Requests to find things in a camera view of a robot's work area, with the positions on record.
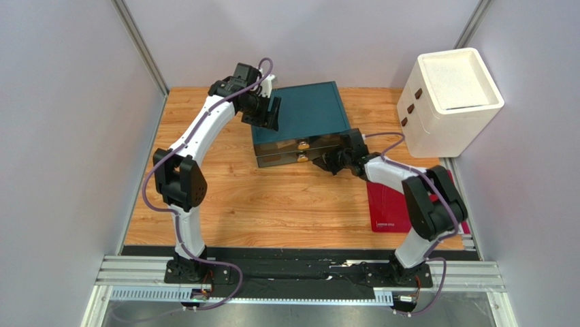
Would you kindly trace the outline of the clear drawer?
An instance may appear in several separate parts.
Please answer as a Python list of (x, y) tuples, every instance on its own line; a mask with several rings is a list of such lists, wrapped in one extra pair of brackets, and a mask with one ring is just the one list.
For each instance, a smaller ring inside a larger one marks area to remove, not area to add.
[(273, 155), (262, 155), (256, 157), (259, 168), (281, 166), (286, 164), (302, 163), (312, 161), (321, 157), (324, 153), (333, 150), (333, 147), (310, 149), (302, 151), (291, 151), (286, 153), (276, 153)]

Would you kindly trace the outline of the teal drawer organizer box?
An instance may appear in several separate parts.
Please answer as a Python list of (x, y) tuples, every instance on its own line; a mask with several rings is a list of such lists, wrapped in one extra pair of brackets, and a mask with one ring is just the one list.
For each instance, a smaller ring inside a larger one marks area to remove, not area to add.
[(255, 157), (340, 145), (351, 128), (336, 82), (318, 82), (274, 89), (281, 97), (279, 130), (252, 128)]

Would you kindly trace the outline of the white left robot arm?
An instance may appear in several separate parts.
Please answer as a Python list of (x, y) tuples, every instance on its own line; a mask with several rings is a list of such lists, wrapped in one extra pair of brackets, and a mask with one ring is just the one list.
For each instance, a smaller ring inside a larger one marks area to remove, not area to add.
[(209, 88), (202, 109), (183, 135), (167, 150), (155, 151), (146, 178), (154, 178), (177, 239), (166, 283), (201, 283), (209, 278), (213, 264), (207, 259), (200, 219), (208, 190), (202, 162), (222, 128), (239, 112), (246, 124), (278, 130), (281, 98), (271, 96), (275, 79), (271, 67), (237, 64), (232, 75)]

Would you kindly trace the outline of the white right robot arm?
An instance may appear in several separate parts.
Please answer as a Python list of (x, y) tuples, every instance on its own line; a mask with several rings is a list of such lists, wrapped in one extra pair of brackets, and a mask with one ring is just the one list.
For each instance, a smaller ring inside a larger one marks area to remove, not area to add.
[(353, 176), (400, 194), (410, 230), (389, 256), (387, 276), (393, 283), (405, 285), (415, 278), (438, 244), (459, 232), (468, 210), (448, 169), (418, 168), (388, 158), (385, 151), (372, 153), (366, 138), (368, 135), (359, 129), (344, 131), (340, 144), (322, 153), (313, 164), (333, 175), (350, 170)]

